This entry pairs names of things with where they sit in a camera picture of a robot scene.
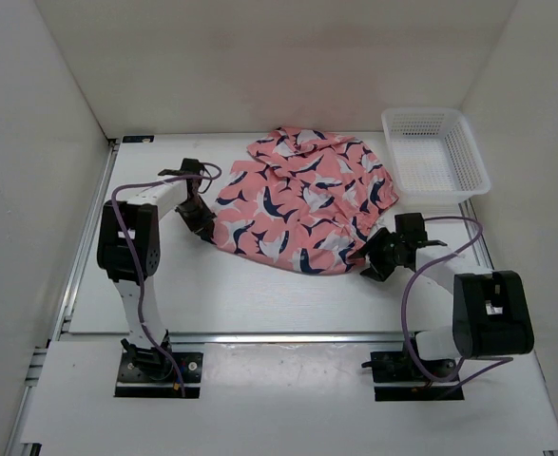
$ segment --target shark print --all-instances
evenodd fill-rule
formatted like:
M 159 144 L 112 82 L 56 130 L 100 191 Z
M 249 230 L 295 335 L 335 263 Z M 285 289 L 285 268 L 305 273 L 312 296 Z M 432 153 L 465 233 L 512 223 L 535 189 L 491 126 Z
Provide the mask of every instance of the shark print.
M 368 185 L 368 201 L 373 204 L 375 207 L 379 207 L 377 204 L 382 202 L 380 201 L 380 188 L 384 185 L 384 179 L 379 178 L 378 176 L 373 176 L 372 181 Z
M 323 250 L 343 250 L 347 248 L 351 242 L 353 242 L 353 240 L 349 237 L 343 237 L 337 235 L 336 233 L 330 233 L 328 237 L 317 242 L 315 244 L 315 248 Z
M 331 223 L 332 225 L 337 226 L 337 223 L 333 218 L 316 218 L 316 217 L 313 217 L 313 220 L 314 220 L 314 223 L 310 226 L 304 225 L 303 223 L 301 225 L 308 232 L 308 236 L 312 236 L 313 235 L 313 230 L 315 228 L 317 228 L 318 226 L 322 225 L 323 223 Z
M 353 180 L 351 183 L 347 183 L 344 187 L 344 195 L 342 195 L 342 201 L 348 201 L 353 206 L 357 206 L 358 202 L 356 201 L 356 180 Z
M 323 178 L 319 173 L 315 173 L 315 181 L 313 184 L 318 188 L 327 190 L 331 187 L 339 187 L 342 184 L 342 181 L 334 178 Z
M 258 253 L 272 258 L 273 262 L 276 263 L 279 260 L 280 254 L 282 254 L 287 248 L 287 243 L 289 242 L 289 232 L 285 231 L 272 242 L 266 242 L 263 240 L 266 233 L 266 231 L 258 235 L 254 233 L 258 243 Z
M 342 237 L 332 233 L 327 238 L 317 242 L 315 248 L 328 250 L 334 255 L 334 264 L 332 268 L 335 268 L 341 262 L 346 266 L 346 271 L 350 271 L 353 264 L 348 263 L 346 257 L 353 250 L 355 244 L 356 243 L 349 237 Z
M 320 155 L 316 160 L 313 160 L 312 162 L 305 164 L 297 171 L 290 171 L 290 173 L 293 177 L 295 177 L 300 173 L 306 173 L 308 171 L 316 171 L 322 160 L 323 160 L 323 156 Z
M 285 192 L 287 190 L 291 190 L 291 187 L 289 186 L 289 184 L 291 183 L 290 178 L 285 178 L 282 180 L 282 182 L 285 183 L 285 186 L 281 190 L 279 190 L 279 193 Z
M 362 265 L 348 256 L 397 201 L 390 174 L 365 142 L 282 127 L 247 152 L 250 161 L 234 162 L 213 206 L 218 249 L 311 275 Z M 235 264 L 228 274 L 236 273 Z
M 241 182 L 246 176 L 247 176 L 247 171 L 240 171 L 238 173 L 230 173 L 230 177 L 228 178 L 229 183 L 228 183 L 228 187 L 232 186 L 232 185 L 236 185 L 237 183 Z
M 305 274 L 321 274 L 322 269 L 315 269 L 310 265 L 310 256 L 307 249 L 296 250 L 291 257 L 294 271 Z
M 269 164 L 266 164 L 261 171 L 256 171 L 256 174 L 259 174 L 260 176 L 262 176 L 264 179 L 268 181 L 268 176 L 266 175 L 266 173 L 268 172 L 269 169 L 272 169 L 271 166 Z
M 346 160 L 349 160 L 350 158 L 348 157 L 348 149 L 350 149 L 354 145 L 359 145 L 361 143 L 363 143 L 363 141 L 360 140 L 348 141 L 346 143 L 346 146 L 344 147 L 344 152 L 338 155 L 344 157 Z
M 361 233 L 358 229 L 358 226 L 356 225 L 356 217 L 353 217 L 353 221 L 351 223 L 353 225 L 353 228 L 355 228 L 355 234 L 356 236 L 362 240 L 363 242 L 367 242 L 367 236 L 365 236 L 363 233 Z
M 293 157 L 294 155 L 296 155 L 294 153 L 294 151 L 289 148 L 289 146 L 287 145 L 287 142 L 285 142 L 285 141 L 276 145 L 273 153 L 279 154 L 280 156 L 282 156 L 285 159 Z
M 237 220 L 235 222 L 223 221 L 221 224 L 228 229 L 228 240 L 222 247 L 232 243 L 236 249 L 235 254 L 245 254 L 246 252 L 239 246 L 239 240 L 242 235 L 249 231 L 249 228 L 255 225 L 255 222 L 253 220 Z
M 256 209 L 256 212 L 253 214 L 253 216 L 256 216 L 259 213 L 263 213 L 270 219 L 283 219 L 283 221 L 287 223 L 287 220 L 289 220 L 291 215 L 298 211 L 298 209 L 293 209 L 289 212 L 286 212 L 285 214 L 281 214 L 279 212 L 279 209 L 283 206 L 283 204 L 274 204 L 272 202 L 270 196 L 270 187 L 265 187 L 262 192 L 259 192 L 256 201 L 258 203 L 258 209 Z
M 382 163 L 380 163 L 375 157 L 371 157 L 369 155 L 363 155 L 361 157 L 361 161 L 358 163 L 363 168 L 365 168 L 366 173 L 371 173 L 375 169 L 380 169 L 382 167 Z
M 340 174 L 353 174 L 353 169 L 344 160 L 337 159 Z
M 304 182 L 304 186 L 301 191 L 300 198 L 308 204 L 310 208 L 310 213 L 314 213 L 319 209 L 323 209 L 331 205 L 334 202 L 334 197 L 328 194 L 318 194 L 310 191 L 310 183 Z
M 223 207 L 222 207 L 223 210 L 224 210 L 224 209 L 229 209 L 229 208 L 238 209 L 238 208 L 236 207 L 236 202 L 237 202 L 238 200 L 241 200 L 241 201 L 245 201 L 245 202 L 246 202 L 246 199 L 245 199 L 245 197 L 244 197 L 244 194 L 242 193 L 242 190 L 239 191 L 239 194 L 238 194 L 235 198 L 232 198 L 232 199 L 218 198 L 218 199 L 217 199 L 217 202 L 218 202 L 218 204 L 219 204 L 220 206 L 223 206 Z
M 353 267 L 355 266 L 354 263 L 349 263 L 347 261 L 348 255 L 353 251 L 353 249 L 355 248 L 356 242 L 351 242 L 348 247 L 346 247 L 343 250 L 340 250 L 339 253 L 337 254 L 339 256 L 339 259 L 341 259 L 342 263 L 344 263 L 344 265 L 346 265 L 346 269 L 345 269 L 345 273 L 348 273 L 351 269 L 353 269 Z
M 360 207 L 358 208 L 358 212 L 364 212 L 365 214 L 369 214 L 370 210 L 367 208 L 367 205 L 370 201 L 368 199 L 364 200 Z
M 296 144 L 301 145 L 309 141 L 318 140 L 318 136 L 313 130 L 301 130 L 296 137 Z

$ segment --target mesh basket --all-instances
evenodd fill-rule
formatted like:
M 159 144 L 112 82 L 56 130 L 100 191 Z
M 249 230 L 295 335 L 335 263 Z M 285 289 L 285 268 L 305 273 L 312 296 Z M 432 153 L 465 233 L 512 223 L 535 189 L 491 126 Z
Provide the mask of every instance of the mesh basket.
M 391 108 L 382 113 L 382 124 L 404 202 L 453 204 L 490 191 L 486 168 L 460 111 Z

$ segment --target black bracket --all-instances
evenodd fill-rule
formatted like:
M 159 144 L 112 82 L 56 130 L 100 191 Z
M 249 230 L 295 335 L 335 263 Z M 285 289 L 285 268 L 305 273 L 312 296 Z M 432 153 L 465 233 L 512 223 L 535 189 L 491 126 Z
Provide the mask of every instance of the black bracket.
M 40 456 L 40 451 L 42 451 L 42 444 L 31 444 L 29 456 Z
M 415 271 L 415 251 L 431 245 L 447 245 L 440 240 L 429 240 L 420 213 L 394 216 L 394 233 L 386 228 L 377 231 L 349 259 L 367 257 L 370 268 L 361 273 L 378 282 L 385 281 L 397 266 Z
M 203 175 L 206 173 L 204 165 L 196 159 L 183 159 L 179 170 L 164 169 L 159 176 L 184 176 Z M 201 180 L 189 179 L 187 184 L 187 200 L 177 206 L 175 211 L 181 216 L 189 230 L 206 242 L 213 243 L 213 232 L 215 230 L 215 214 L 201 198 L 199 189 Z
M 118 203 L 126 228 L 135 231 L 133 244 L 144 271 L 144 278 L 153 276 L 160 263 L 160 231 L 158 207 Z M 104 204 L 99 229 L 97 264 L 105 269 L 110 280 L 130 280 L 138 283 L 133 256 L 128 250 L 122 231 L 114 214 L 111 201 Z
M 412 343 L 417 351 L 415 339 Z M 436 385 L 428 381 L 405 347 L 402 351 L 373 351 L 370 359 L 361 367 L 371 368 L 374 383 L 380 385 L 374 387 L 376 402 L 464 400 L 461 388 L 446 394 L 453 386 Z M 438 377 L 447 377 L 455 369 L 456 362 L 453 359 L 440 359 L 422 361 L 422 365 Z
M 488 314 L 488 306 L 500 313 Z M 520 276 L 514 271 L 455 275 L 452 333 L 467 359 L 530 353 L 534 332 Z
M 154 135 L 123 136 L 123 144 L 153 143 L 153 142 L 154 142 Z
M 199 351 L 176 351 L 171 353 L 182 373 L 186 385 L 200 384 L 202 380 L 203 354 Z M 175 371 L 171 364 L 163 373 L 152 374 L 149 370 L 137 367 L 132 363 L 131 355 L 123 352 L 116 377 L 115 397 L 164 397 L 182 399 L 182 392 L 174 389 Z M 197 399 L 201 394 L 200 387 L 186 386 L 184 399 Z

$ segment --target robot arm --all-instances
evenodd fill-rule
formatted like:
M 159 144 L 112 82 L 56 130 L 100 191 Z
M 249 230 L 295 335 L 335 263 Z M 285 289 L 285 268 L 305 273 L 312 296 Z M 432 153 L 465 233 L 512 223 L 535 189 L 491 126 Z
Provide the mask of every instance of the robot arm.
M 163 373 L 166 363 L 154 348 L 150 337 L 144 333 L 141 322 L 154 341 L 170 352 L 168 331 L 162 324 L 154 290 L 154 274 L 161 257 L 160 220 L 172 210 L 180 213 L 193 233 L 206 241 L 213 236 L 215 215 L 201 199 L 197 179 L 165 182 L 167 177 L 202 175 L 204 166 L 197 160 L 184 159 L 179 170 L 164 170 L 158 181 L 163 184 L 147 188 L 128 201 L 119 203 L 120 212 L 135 245 L 144 272 L 144 300 L 141 306 L 143 318 L 139 315 L 141 292 L 137 272 L 125 242 L 125 236 L 118 224 L 111 201 L 106 202 L 101 217 L 97 262 L 106 270 L 114 282 L 125 307 L 129 328 L 128 339 L 123 347 L 129 353 L 133 365 L 152 373 Z
M 384 281 L 397 266 L 418 271 L 453 255 L 445 243 L 428 240 L 421 214 L 395 217 L 395 232 L 382 228 L 353 257 L 367 257 L 362 274 Z M 418 356 L 424 360 L 531 352 L 534 335 L 521 278 L 513 271 L 492 271 L 457 255 L 424 269 L 422 275 L 453 295 L 452 325 L 419 332 Z

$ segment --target metal frame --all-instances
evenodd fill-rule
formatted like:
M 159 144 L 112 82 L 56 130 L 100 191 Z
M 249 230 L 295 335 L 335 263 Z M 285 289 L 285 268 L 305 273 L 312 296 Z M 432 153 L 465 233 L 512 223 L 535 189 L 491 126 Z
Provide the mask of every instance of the metal frame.
M 78 294 L 78 289 L 80 288 L 80 282 L 84 275 L 85 266 L 87 265 L 88 253 L 90 252 L 90 245 L 94 239 L 95 229 L 97 228 L 97 220 L 101 214 L 101 209 L 104 205 L 106 198 L 107 188 L 109 186 L 109 180 L 111 178 L 112 171 L 114 169 L 114 163 L 116 162 L 116 156 L 120 148 L 119 140 L 110 141 L 109 155 L 106 160 L 106 167 L 102 176 L 97 184 L 97 191 L 93 198 L 92 204 L 87 214 L 87 222 L 85 224 L 85 229 L 80 236 L 80 242 L 78 243 L 78 250 L 76 251 L 76 256 L 69 272 L 69 279 L 67 280 L 67 285 L 63 293 L 63 298 L 61 299 L 61 304 L 59 306 L 59 314 L 55 321 L 52 335 L 50 340 L 59 340 L 61 336 L 61 329 L 63 327 L 63 320 L 66 316 L 71 315 L 73 312 L 73 304 L 76 300 L 76 295 Z
M 61 340 L 107 340 L 126 336 L 124 333 L 78 333 L 70 334 L 66 330 Z M 172 345 L 200 344 L 374 344 L 387 342 L 403 342 L 401 332 L 172 332 L 169 334 Z
M 463 215 L 463 217 L 469 217 L 470 219 L 479 220 L 479 218 L 477 218 L 477 215 L 475 214 L 475 209 L 472 207 L 472 202 L 470 199 L 467 199 L 465 202 L 461 202 L 459 206 L 460 213 Z M 472 238 L 474 235 L 473 229 L 468 223 L 465 223 L 465 225 L 467 227 L 467 233 L 469 233 L 469 238 Z M 483 236 L 473 244 L 472 250 L 479 265 L 494 269 L 490 257 L 490 252 L 488 252 L 488 245 L 486 244 L 486 240 Z
M 21 398 L 21 404 L 14 419 L 14 425 L 4 450 L 4 456 L 31 456 L 35 455 L 39 447 L 36 444 L 21 444 L 21 434 L 25 425 L 25 419 L 29 413 L 29 407 L 33 399 L 38 379 L 42 374 L 42 367 L 47 356 L 46 349 L 36 349 L 29 363 L 28 375 L 25 380 L 25 390 Z

